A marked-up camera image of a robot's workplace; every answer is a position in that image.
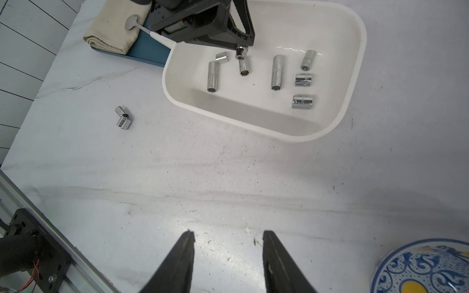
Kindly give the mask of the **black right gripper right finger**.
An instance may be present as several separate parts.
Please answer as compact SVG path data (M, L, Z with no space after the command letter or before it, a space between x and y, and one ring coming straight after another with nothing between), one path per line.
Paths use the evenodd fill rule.
M267 293L317 293L271 230L263 233L263 267Z

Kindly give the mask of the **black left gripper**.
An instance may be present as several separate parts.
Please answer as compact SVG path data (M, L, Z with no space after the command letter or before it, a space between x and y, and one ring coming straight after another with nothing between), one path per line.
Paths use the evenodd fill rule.
M231 1L154 1L149 29L175 41L235 50L253 46L255 31L247 0L234 0L244 32L234 24L228 32Z

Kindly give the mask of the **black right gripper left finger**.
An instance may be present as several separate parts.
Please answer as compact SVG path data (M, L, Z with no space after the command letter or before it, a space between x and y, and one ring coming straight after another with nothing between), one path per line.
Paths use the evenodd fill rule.
M190 230L177 240L141 293L189 293L194 267L195 236Z

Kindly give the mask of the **long chrome socket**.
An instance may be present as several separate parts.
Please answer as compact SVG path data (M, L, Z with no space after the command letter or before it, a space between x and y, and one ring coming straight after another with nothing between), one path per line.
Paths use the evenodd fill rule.
M276 55L272 61L271 89L278 91L282 88L283 71L287 57L285 55Z
M219 79L219 64L216 61L211 61L208 64L208 79L207 79L207 91L215 93L218 88Z

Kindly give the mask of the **small chrome socket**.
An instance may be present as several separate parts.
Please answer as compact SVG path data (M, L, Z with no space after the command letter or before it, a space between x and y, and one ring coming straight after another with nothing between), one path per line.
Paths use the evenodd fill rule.
M314 101L314 95L294 95L291 107L293 109L312 109Z
M300 69L308 72L311 70L311 67L313 65L313 62L315 60L317 52L315 50L308 50L305 52L304 58L302 60L302 63L300 65Z
M299 73L295 76L294 85L296 87L309 87L312 85L313 75L309 73Z

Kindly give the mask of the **medium chrome socket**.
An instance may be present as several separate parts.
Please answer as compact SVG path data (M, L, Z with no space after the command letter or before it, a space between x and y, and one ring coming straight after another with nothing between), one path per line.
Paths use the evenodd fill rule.
M117 106L117 107L115 108L115 112L116 112L116 114L117 114L119 117L129 118L128 113L127 113L127 112L124 110L124 108L121 107L121 106Z

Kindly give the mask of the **wide chrome socket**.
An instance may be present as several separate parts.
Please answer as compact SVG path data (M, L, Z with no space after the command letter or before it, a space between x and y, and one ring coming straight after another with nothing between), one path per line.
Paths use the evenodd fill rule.
M132 119L130 119L128 114L121 115L118 122L117 126L122 129L122 130L127 130L130 125L132 124Z

